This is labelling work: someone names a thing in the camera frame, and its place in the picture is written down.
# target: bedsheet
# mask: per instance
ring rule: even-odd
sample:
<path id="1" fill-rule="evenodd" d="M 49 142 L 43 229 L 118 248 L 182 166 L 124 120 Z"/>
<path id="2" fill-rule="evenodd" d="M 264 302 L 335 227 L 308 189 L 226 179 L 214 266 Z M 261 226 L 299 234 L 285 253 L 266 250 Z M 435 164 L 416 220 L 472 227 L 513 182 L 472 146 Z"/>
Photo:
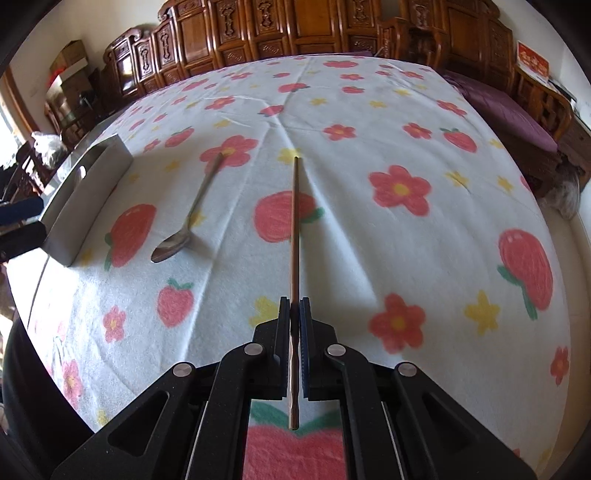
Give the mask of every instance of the bedsheet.
<path id="1" fill-rule="evenodd" d="M 289 295 L 293 157 L 301 295 L 341 343 L 416 363 L 537 472 L 568 387 L 570 332 L 548 229 L 517 166 L 428 67 L 301 56 L 155 92 L 101 136 L 134 163 L 70 268 L 49 260 L 28 332 L 98 430 L 172 364 L 252 338 Z M 192 239 L 151 264 L 226 156 Z M 334 403 L 254 402 L 244 477 L 345 478 Z"/>

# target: chopstick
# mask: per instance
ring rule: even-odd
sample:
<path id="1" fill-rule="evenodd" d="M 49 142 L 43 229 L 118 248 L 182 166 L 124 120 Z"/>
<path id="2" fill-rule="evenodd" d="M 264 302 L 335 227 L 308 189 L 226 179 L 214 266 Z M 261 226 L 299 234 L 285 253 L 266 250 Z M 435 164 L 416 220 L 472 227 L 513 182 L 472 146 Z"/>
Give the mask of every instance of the chopstick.
<path id="1" fill-rule="evenodd" d="M 293 188 L 291 192 L 291 306 L 290 306 L 290 343 L 289 364 L 287 371 L 287 401 L 289 409 L 288 428 L 300 428 L 300 159 L 294 157 Z"/>

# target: metal spoon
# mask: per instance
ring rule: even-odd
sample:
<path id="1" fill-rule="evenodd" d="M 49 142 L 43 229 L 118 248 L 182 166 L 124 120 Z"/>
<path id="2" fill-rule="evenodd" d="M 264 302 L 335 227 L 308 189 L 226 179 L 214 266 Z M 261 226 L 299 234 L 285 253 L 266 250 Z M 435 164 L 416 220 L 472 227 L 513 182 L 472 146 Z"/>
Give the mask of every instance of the metal spoon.
<path id="1" fill-rule="evenodd" d="M 189 243 L 191 239 L 191 233 L 189 230 L 189 222 L 191 221 L 191 216 L 193 215 L 193 211 L 197 208 L 199 201 L 205 194 L 208 185 L 211 183 L 213 176 L 215 175 L 217 168 L 222 163 L 224 156 L 222 153 L 219 153 L 217 157 L 213 160 L 211 169 L 205 174 L 205 178 L 203 179 L 201 186 L 199 187 L 199 191 L 197 192 L 197 196 L 195 197 L 195 201 L 191 206 L 191 210 L 185 218 L 183 226 L 181 229 L 173 233 L 169 236 L 166 240 L 163 240 L 159 246 L 157 246 L 154 251 L 152 252 L 152 263 L 159 263 L 162 260 L 166 260 L 167 258 L 172 257 L 174 254 L 180 252 L 185 245 Z"/>

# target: metal screw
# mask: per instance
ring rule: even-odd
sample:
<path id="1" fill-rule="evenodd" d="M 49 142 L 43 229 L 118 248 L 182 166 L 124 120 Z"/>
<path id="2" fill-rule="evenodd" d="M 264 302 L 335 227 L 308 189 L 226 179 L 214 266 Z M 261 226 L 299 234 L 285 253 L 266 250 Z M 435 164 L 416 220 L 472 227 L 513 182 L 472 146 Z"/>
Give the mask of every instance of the metal screw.
<path id="1" fill-rule="evenodd" d="M 249 343 L 244 347 L 244 353 L 247 355 L 260 355 L 262 353 L 262 345 L 260 343 Z"/>
<path id="2" fill-rule="evenodd" d="M 178 364 L 173 368 L 175 377 L 186 377 L 193 371 L 193 367 L 189 364 Z"/>
<path id="3" fill-rule="evenodd" d="M 338 343 L 333 343 L 332 345 L 329 345 L 326 351 L 331 356 L 343 356 L 347 349 L 344 346 L 339 345 Z"/>
<path id="4" fill-rule="evenodd" d="M 398 366 L 398 373 L 403 377 L 414 377 L 417 374 L 417 367 L 409 362 L 404 362 Z"/>

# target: purple cushion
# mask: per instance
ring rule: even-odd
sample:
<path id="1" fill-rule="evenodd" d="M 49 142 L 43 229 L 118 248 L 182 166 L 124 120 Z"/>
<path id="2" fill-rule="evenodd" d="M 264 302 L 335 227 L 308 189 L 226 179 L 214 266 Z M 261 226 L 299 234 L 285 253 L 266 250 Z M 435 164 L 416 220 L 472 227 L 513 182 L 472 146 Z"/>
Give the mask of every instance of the purple cushion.
<path id="1" fill-rule="evenodd" d="M 459 73 L 445 72 L 443 78 L 455 86 L 489 124 L 503 128 L 542 150 L 552 153 L 558 150 L 554 138 L 505 92 Z"/>

